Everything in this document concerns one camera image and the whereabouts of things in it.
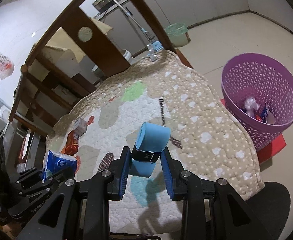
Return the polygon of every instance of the blue grip tape roll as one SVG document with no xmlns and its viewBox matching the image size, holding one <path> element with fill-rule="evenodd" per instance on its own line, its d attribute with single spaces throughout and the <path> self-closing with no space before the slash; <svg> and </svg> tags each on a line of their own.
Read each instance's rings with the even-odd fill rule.
<svg viewBox="0 0 293 240">
<path fill-rule="evenodd" d="M 136 149 L 143 152 L 160 153 L 167 146 L 171 130 L 168 127 L 144 122 L 136 139 Z M 129 174 L 149 178 L 156 163 L 132 160 Z"/>
<path fill-rule="evenodd" d="M 160 153 L 171 136 L 169 127 L 144 122 L 136 139 L 136 149 L 143 152 Z"/>
</svg>

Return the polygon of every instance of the blue tissue package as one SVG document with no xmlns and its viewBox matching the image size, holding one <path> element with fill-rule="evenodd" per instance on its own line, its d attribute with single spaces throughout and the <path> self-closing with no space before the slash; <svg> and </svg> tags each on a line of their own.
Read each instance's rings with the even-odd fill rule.
<svg viewBox="0 0 293 240">
<path fill-rule="evenodd" d="M 65 167 L 72 167 L 74 173 L 76 171 L 77 160 L 75 157 L 62 154 L 59 152 L 48 151 L 47 159 L 45 162 L 44 181 L 52 174 L 57 173 Z"/>
<path fill-rule="evenodd" d="M 260 118 L 262 119 L 262 122 L 267 123 L 267 117 L 268 117 L 268 105 L 265 103 L 264 108 L 262 110 L 262 113 L 260 114 Z"/>
</svg>

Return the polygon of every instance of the metal screw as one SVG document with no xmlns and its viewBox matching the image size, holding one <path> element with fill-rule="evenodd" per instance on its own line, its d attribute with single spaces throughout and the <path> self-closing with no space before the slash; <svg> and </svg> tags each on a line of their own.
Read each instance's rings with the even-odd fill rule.
<svg viewBox="0 0 293 240">
<path fill-rule="evenodd" d="M 111 171 L 108 171 L 108 170 L 107 171 L 102 171 L 101 174 L 102 174 L 103 177 L 108 177 L 108 176 L 111 175 Z"/>
<path fill-rule="evenodd" d="M 74 180 L 73 179 L 67 179 L 65 181 L 65 185 L 67 185 L 67 186 L 72 186 L 73 184 L 74 184 Z"/>
<path fill-rule="evenodd" d="M 181 171 L 181 175 L 183 176 L 183 177 L 189 177 L 190 175 L 191 175 L 191 172 L 190 171 Z"/>
<path fill-rule="evenodd" d="M 218 183 L 221 185 L 221 186 L 224 186 L 227 184 L 227 181 L 225 179 L 218 179 Z"/>
</svg>

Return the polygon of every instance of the black cable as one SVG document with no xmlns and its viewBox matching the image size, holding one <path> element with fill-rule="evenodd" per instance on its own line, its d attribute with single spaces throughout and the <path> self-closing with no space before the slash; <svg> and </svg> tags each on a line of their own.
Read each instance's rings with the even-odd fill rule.
<svg viewBox="0 0 293 240">
<path fill-rule="evenodd" d="M 138 237 L 138 238 L 130 238 L 129 240 L 161 240 L 161 237 L 159 236 L 142 236 L 142 237 Z M 111 237 L 111 240 L 119 240 L 119 238 L 114 238 Z"/>
</svg>

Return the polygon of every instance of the green spot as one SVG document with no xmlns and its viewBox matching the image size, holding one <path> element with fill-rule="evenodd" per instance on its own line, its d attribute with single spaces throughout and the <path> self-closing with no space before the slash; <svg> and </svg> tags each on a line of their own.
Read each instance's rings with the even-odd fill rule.
<svg viewBox="0 0 293 240">
<path fill-rule="evenodd" d="M 145 85 L 138 81 L 124 90 L 122 101 L 133 101 L 143 95 Z"/>
</svg>

